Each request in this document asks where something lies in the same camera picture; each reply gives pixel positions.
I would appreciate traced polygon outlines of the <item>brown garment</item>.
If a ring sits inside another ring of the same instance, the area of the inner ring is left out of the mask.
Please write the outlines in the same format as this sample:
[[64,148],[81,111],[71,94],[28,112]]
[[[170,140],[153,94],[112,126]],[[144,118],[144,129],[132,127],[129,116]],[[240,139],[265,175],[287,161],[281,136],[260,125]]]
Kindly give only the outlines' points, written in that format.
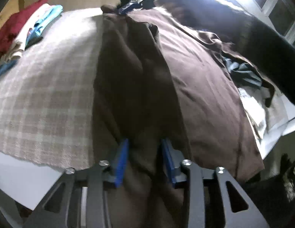
[[102,6],[92,139],[97,164],[129,142],[123,182],[107,189],[111,227],[183,227],[184,191],[166,173],[162,140],[241,186],[264,168],[215,35],[193,33],[156,9]]

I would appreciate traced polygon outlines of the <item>dark teal garment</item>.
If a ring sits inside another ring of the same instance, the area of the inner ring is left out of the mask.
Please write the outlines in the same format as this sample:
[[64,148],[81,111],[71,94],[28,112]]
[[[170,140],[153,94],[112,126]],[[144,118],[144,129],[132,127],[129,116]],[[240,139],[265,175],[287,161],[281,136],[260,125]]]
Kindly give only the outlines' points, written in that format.
[[236,85],[256,89],[262,87],[261,76],[250,64],[246,62],[238,63],[230,58],[223,58],[223,63]]

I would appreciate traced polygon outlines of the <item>white window frame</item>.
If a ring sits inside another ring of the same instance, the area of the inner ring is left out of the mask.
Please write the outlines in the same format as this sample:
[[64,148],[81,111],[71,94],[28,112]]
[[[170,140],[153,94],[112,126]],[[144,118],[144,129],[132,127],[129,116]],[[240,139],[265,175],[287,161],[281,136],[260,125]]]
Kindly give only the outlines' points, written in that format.
[[253,0],[273,28],[295,47],[295,4],[292,0]]

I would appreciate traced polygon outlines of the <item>stack of folded clothes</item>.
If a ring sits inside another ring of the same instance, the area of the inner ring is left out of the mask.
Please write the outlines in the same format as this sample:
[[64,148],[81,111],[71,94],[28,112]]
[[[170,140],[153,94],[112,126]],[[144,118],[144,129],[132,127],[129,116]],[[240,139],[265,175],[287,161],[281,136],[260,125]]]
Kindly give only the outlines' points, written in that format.
[[9,17],[0,29],[0,76],[16,65],[27,48],[44,38],[46,28],[62,12],[62,5],[38,0]]

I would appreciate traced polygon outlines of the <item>plaid beige bed sheet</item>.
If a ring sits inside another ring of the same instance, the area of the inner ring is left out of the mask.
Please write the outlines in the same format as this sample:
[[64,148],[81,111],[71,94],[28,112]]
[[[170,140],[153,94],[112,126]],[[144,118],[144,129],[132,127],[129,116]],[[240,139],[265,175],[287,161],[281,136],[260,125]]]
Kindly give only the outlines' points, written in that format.
[[93,164],[93,83],[102,11],[65,12],[0,76],[0,152],[51,167]]

